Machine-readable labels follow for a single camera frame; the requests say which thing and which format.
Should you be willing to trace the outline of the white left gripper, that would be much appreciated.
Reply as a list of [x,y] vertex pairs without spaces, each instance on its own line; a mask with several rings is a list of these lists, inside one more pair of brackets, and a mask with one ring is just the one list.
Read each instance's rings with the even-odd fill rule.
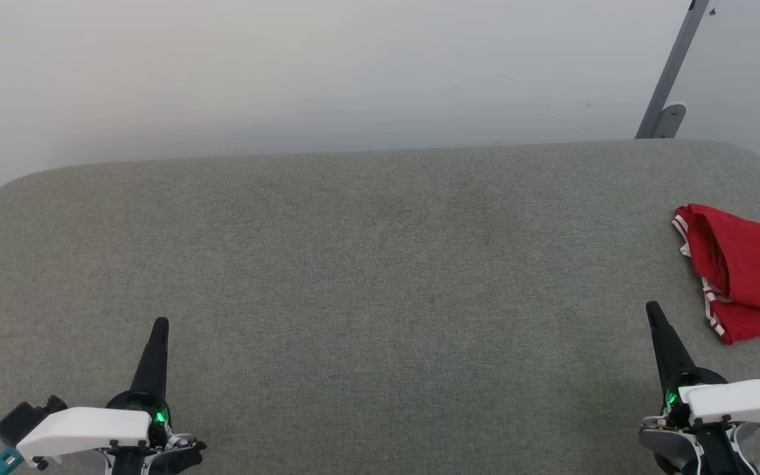
[[166,397],[169,321],[157,318],[130,385],[105,408],[67,408],[45,416],[16,445],[40,467],[50,458],[96,453],[106,472],[148,472],[174,450]]

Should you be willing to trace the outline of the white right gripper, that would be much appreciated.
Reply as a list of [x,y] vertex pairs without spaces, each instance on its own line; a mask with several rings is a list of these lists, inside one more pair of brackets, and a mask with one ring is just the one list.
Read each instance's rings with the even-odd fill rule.
[[665,391],[660,419],[667,426],[760,424],[760,377],[733,383],[707,383],[698,382],[696,375],[684,375],[681,381],[672,384],[678,375],[695,369],[696,365],[660,304],[647,301],[645,311],[658,381],[661,391]]

